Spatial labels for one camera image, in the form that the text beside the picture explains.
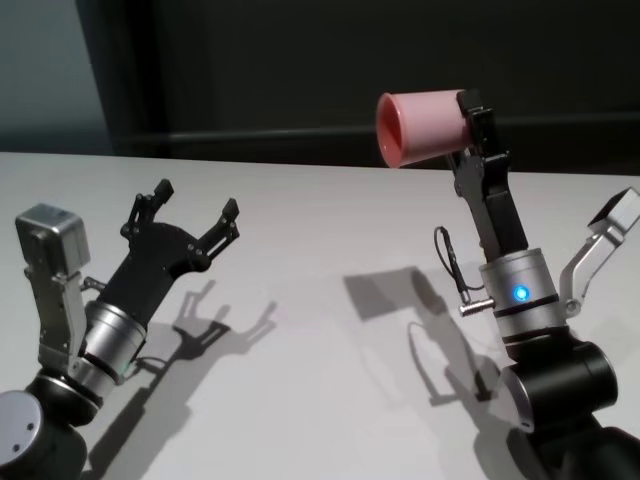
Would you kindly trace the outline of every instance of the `cable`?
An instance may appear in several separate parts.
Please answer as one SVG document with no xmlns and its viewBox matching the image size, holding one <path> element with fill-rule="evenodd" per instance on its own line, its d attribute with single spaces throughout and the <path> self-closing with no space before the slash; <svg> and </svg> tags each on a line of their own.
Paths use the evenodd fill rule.
<svg viewBox="0 0 640 480">
<path fill-rule="evenodd" d="M 460 281 L 468 290 L 473 290 L 473 291 L 476 291 L 476 292 L 479 291 L 479 290 L 482 290 L 484 288 L 484 285 L 480 285 L 479 287 L 473 287 L 471 285 L 467 285 L 467 283 L 464 281 L 464 277 L 462 277 L 462 273 L 460 273 L 460 277 L 461 278 L 459 278 L 459 279 L 456 278 L 456 275 L 454 275 L 454 273 L 453 273 L 452 266 L 451 265 L 447 265 L 447 262 L 445 261 L 444 256 L 442 255 L 442 252 L 440 251 L 440 244 L 438 243 L 438 232 L 440 232 L 442 234 L 442 238 L 444 240 L 445 247 L 447 248 L 448 251 L 453 252 L 453 245 L 451 245 L 451 241 L 449 239 L 449 232 L 447 232 L 446 228 L 444 228 L 442 225 L 440 225 L 439 227 L 436 227 L 433 230 L 433 243 L 434 243 L 434 245 L 436 247 L 436 252 L 438 253 L 438 258 L 440 259 L 440 263 L 442 263 L 442 266 L 447 271 L 447 273 L 451 276 L 451 278 L 456 280 L 456 283 L 458 281 Z"/>
</svg>

